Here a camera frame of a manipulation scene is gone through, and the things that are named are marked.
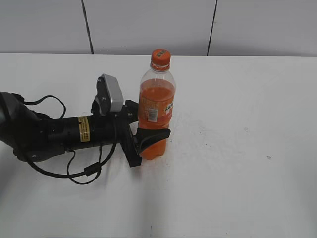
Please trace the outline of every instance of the orange bottle cap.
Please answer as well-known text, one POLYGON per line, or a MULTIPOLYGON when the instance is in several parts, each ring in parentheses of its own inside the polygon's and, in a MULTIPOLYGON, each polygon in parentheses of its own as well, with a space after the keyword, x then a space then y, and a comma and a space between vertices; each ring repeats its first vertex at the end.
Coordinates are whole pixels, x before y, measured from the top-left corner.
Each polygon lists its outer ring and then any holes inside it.
POLYGON ((151 67, 157 71, 170 68, 170 52, 166 49, 156 49, 152 52, 151 67))

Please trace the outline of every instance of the bottle neck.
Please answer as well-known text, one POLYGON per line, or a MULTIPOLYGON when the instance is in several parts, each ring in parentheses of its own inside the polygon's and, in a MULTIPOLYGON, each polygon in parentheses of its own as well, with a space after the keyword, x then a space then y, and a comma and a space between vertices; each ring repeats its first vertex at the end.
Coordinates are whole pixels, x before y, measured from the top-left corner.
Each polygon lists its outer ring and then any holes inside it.
POLYGON ((154 64, 153 62, 151 62, 150 63, 150 67, 155 72, 167 72, 169 70, 169 68, 170 68, 170 64, 161 66, 161 65, 157 65, 157 64, 154 64))

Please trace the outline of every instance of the bottle label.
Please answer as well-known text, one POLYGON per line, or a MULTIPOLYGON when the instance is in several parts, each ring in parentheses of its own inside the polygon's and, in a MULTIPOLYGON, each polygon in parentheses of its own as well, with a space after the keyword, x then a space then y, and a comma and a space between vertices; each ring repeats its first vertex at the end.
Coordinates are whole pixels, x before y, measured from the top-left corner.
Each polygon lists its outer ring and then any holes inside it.
POLYGON ((139 117, 149 122, 166 122, 172 117, 174 96, 165 101, 151 101, 142 95, 139 100, 139 117))

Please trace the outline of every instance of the white table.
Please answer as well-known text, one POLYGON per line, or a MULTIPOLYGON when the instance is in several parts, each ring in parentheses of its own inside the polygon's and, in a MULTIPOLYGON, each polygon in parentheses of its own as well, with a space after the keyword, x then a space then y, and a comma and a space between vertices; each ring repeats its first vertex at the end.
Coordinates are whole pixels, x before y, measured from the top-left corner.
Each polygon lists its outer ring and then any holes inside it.
MULTIPOLYGON (((56 95, 67 117, 82 116, 102 73, 137 101, 149 62, 0 54, 0 86, 28 101, 56 95)), ((174 56, 166 154, 131 169, 118 146, 86 186, 39 174, 1 143, 0 237, 316 238, 316 67, 317 58, 174 56)), ((33 109, 61 113, 54 99, 33 109)), ((38 165, 65 173, 70 156, 38 165)), ((79 150, 72 171, 97 157, 97 148, 79 150)))

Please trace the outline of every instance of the plastic bottle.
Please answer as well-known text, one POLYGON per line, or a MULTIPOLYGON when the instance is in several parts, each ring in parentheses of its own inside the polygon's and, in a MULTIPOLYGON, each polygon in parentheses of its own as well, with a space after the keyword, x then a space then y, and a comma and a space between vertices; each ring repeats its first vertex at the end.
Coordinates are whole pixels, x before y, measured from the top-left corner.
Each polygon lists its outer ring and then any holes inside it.
MULTIPOLYGON (((175 95, 175 80, 169 72, 170 52, 156 49, 152 52, 151 68, 140 83, 139 127, 144 129, 168 128, 172 118, 175 95)), ((142 157, 151 160, 163 155, 166 139, 155 143, 142 152, 142 157)))

